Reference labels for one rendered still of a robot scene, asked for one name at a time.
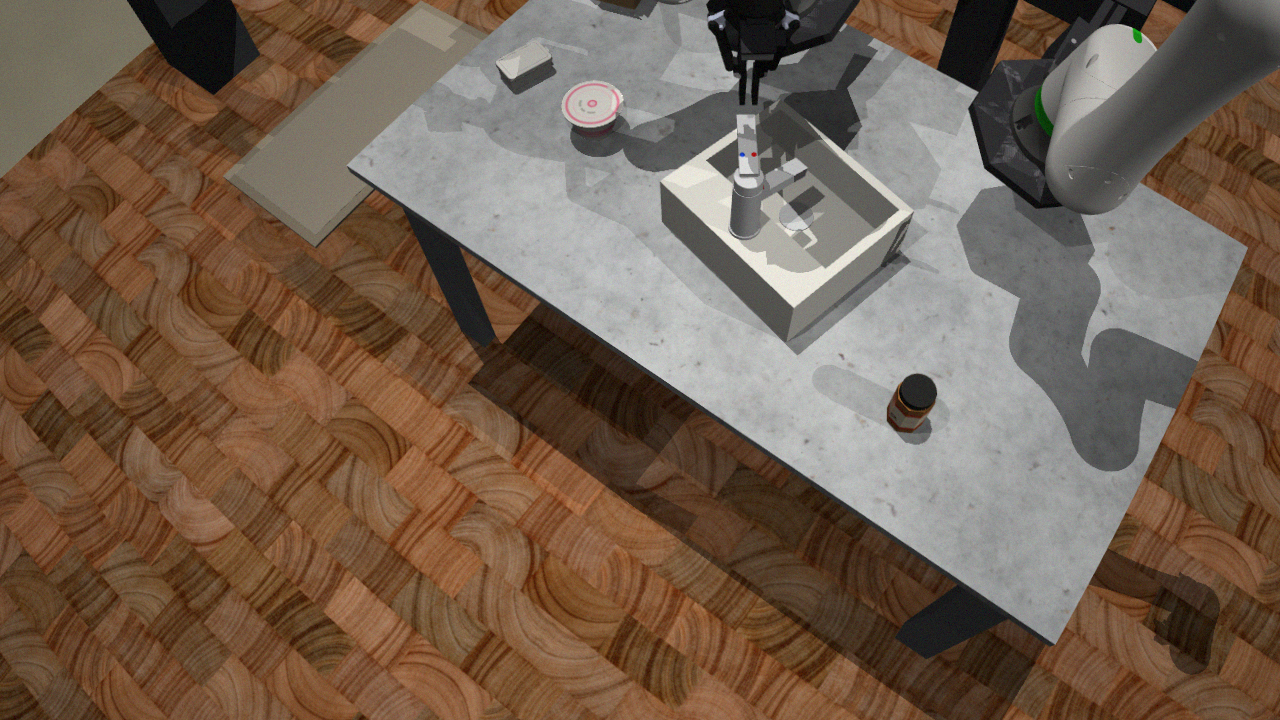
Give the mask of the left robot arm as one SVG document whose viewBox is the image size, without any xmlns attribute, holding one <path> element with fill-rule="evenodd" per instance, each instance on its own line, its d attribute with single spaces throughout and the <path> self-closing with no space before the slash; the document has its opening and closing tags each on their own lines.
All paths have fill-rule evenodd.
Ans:
<svg viewBox="0 0 1280 720">
<path fill-rule="evenodd" d="M 1064 208 L 1103 214 L 1280 68 L 1280 0 L 1197 0 L 1158 50 L 1130 26 L 1103 26 L 1056 67 L 1012 102 L 1012 137 Z"/>
</svg>

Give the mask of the white rectangular sink basin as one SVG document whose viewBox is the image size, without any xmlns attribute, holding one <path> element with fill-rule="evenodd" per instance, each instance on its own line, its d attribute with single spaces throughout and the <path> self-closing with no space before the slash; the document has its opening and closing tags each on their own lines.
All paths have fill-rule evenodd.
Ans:
<svg viewBox="0 0 1280 720">
<path fill-rule="evenodd" d="M 737 129 L 660 181 L 660 215 L 788 342 L 899 252 L 914 210 L 783 100 L 755 124 L 763 176 L 794 158 L 808 168 L 762 201 L 755 238 L 728 231 Z"/>
</svg>

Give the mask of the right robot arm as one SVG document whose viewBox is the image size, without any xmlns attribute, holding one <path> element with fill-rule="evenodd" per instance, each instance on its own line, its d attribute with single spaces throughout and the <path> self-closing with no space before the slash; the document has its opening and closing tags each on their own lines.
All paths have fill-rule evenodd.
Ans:
<svg viewBox="0 0 1280 720">
<path fill-rule="evenodd" d="M 669 5 L 690 3 L 692 0 L 657 0 Z M 819 0 L 783 0 L 786 12 L 797 12 L 799 19 L 809 14 Z M 774 29 L 774 20 L 767 17 L 751 18 L 740 22 L 741 58 L 742 60 L 773 60 L 777 50 L 786 50 L 786 29 Z"/>
</svg>

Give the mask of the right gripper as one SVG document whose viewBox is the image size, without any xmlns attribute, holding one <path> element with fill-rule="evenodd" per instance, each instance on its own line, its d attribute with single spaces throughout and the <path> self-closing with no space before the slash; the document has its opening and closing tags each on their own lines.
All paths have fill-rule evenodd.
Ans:
<svg viewBox="0 0 1280 720">
<path fill-rule="evenodd" d="M 727 6 L 727 8 L 726 8 Z M 708 28 L 713 35 L 716 35 L 717 44 L 721 49 L 721 56 L 724 61 L 726 70 L 733 70 L 733 77 L 739 78 L 739 102 L 745 105 L 746 96 L 746 82 L 748 82 L 748 60 L 742 60 L 740 49 L 740 20 L 746 20 L 746 17 L 762 18 L 768 15 L 768 20 L 774 20 L 774 26 L 782 22 L 780 29 L 786 29 L 786 47 L 791 36 L 800 28 L 799 13 L 786 12 L 783 0 L 727 0 L 723 6 L 723 12 L 708 14 Z M 739 31 L 739 51 L 737 56 L 733 56 L 730 41 L 726 35 L 724 20 L 728 20 L 735 29 Z M 785 50 L 777 50 L 773 60 L 755 60 L 753 61 L 753 105 L 758 104 L 759 81 L 764 78 L 768 70 L 776 70 Z"/>
</svg>

